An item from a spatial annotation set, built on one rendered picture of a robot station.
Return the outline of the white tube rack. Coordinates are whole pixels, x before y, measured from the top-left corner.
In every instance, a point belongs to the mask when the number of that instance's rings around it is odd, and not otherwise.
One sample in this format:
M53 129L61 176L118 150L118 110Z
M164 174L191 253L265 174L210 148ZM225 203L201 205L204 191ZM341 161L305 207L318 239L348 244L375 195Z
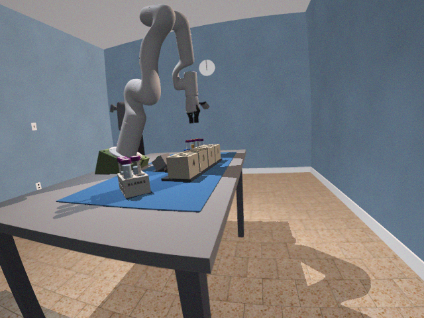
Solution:
M117 174L119 181L119 189L121 190L125 198L134 197L151 192L149 175L145 174L143 171L141 172L141 174L133 174L132 171L132 178L129 179L124 179L122 175ZM121 182L121 180L123 182Z

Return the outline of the blue bench mat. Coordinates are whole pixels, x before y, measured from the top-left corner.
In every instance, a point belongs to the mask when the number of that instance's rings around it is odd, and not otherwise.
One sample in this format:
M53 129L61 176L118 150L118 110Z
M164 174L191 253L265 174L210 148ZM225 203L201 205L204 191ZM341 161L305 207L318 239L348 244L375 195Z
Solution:
M225 170L237 152L221 152L223 159L192 182L168 182L161 178L167 172L153 172L151 166L142 170L149 175L150 193L125 198L119 189L118 177L111 178L56 202L151 209L163 211L201 212Z

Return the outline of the beige block with holes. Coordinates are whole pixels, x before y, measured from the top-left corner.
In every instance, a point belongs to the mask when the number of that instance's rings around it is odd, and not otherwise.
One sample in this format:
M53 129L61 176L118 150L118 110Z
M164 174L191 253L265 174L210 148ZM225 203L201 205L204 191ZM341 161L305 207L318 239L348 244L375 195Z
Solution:
M220 150L220 144L204 144L202 146L198 147L204 147L204 146L214 146L215 151L215 161L218 161L221 159L221 150Z
M215 163L214 146L196 147L190 150L205 150L205 149L207 149L207 161L208 161L208 166L210 166Z
M199 161L199 172L202 172L204 169L208 168L207 161L207 149L205 150L186 150L180 153L198 153L198 161Z
M181 153L166 157L168 178L191 179L199 173L198 153Z

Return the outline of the beige sloped box with green button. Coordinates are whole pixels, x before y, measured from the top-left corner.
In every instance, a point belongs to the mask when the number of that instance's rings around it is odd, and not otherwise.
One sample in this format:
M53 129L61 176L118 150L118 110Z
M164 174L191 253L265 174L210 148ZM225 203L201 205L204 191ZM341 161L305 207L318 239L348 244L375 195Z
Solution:
M166 157L169 157L169 153L160 155L154 161L152 161L155 171L153 172L168 172ZM166 167L166 168L165 168Z

